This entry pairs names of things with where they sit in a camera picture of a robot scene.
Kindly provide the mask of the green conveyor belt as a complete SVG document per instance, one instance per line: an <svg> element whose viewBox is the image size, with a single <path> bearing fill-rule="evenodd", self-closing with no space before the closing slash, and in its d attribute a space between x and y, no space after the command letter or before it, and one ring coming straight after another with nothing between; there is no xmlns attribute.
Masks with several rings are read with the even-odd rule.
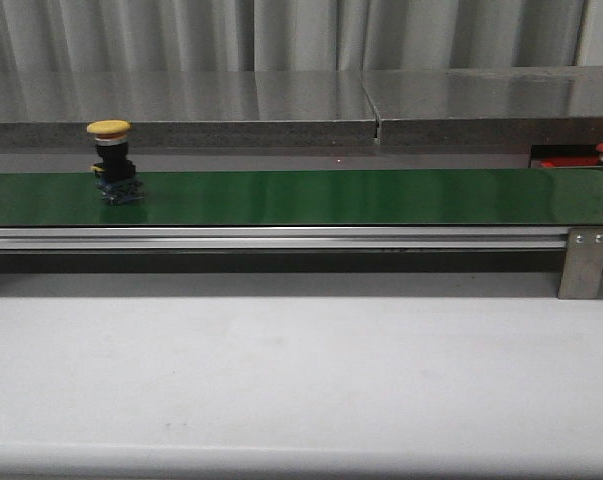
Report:
<svg viewBox="0 0 603 480"><path fill-rule="evenodd" d="M0 174L0 226L603 225L603 170L145 172L110 206L87 173Z"/></svg>

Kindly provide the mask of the red bin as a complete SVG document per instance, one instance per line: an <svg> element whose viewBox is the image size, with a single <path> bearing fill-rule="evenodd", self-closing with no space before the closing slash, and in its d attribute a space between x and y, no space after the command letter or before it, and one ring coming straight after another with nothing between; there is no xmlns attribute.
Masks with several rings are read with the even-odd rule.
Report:
<svg viewBox="0 0 603 480"><path fill-rule="evenodd" d="M537 161L540 168L600 168L603 162L595 156L548 157Z"/></svg>

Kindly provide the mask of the right grey stone countertop slab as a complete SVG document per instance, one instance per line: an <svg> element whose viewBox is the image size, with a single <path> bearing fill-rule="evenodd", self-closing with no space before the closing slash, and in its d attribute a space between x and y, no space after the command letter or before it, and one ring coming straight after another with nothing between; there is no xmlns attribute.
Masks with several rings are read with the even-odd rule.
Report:
<svg viewBox="0 0 603 480"><path fill-rule="evenodd" d="M362 83L385 147L603 142L603 66L377 70Z"/></svg>

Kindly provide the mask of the grey stone countertop slab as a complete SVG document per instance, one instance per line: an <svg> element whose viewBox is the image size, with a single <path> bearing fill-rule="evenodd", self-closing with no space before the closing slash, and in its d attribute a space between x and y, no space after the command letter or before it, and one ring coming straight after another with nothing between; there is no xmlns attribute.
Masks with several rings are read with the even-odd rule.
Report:
<svg viewBox="0 0 603 480"><path fill-rule="evenodd" d="M603 142L603 66L377 70L362 83L385 147Z"/></svg>
<svg viewBox="0 0 603 480"><path fill-rule="evenodd" d="M87 147L106 119L136 149L369 147L377 130L352 72L0 72L0 150Z"/></svg>

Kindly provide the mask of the left grey stone countertop slab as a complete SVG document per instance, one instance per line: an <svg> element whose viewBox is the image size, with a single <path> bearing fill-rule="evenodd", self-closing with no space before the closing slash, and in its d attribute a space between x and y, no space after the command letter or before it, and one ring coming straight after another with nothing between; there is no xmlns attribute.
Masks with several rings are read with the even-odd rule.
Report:
<svg viewBox="0 0 603 480"><path fill-rule="evenodd" d="M106 119L136 149L369 147L377 130L352 72L0 72L0 150L87 147Z"/></svg>

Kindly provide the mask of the grey pleated curtain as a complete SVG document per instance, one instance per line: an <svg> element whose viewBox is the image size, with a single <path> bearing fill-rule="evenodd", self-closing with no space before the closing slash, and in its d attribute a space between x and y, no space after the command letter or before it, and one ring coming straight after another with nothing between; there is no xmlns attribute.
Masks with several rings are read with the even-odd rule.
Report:
<svg viewBox="0 0 603 480"><path fill-rule="evenodd" d="M0 71L563 66L582 1L0 1Z"/></svg>

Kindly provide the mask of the steel conveyor support bracket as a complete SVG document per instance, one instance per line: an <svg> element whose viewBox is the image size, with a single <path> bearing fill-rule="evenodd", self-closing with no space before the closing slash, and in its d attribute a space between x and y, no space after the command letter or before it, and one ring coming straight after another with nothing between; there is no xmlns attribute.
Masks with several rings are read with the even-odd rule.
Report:
<svg viewBox="0 0 603 480"><path fill-rule="evenodd" d="M598 296L603 275L603 227L576 227L568 234L557 297L588 300Z"/></svg>

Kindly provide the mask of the aluminium conveyor side rail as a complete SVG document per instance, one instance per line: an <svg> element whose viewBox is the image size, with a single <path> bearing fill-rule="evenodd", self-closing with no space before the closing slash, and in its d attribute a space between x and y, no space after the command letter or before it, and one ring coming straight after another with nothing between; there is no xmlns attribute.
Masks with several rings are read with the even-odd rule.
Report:
<svg viewBox="0 0 603 480"><path fill-rule="evenodd" d="M552 250L567 227L1 227L0 251Z"/></svg>

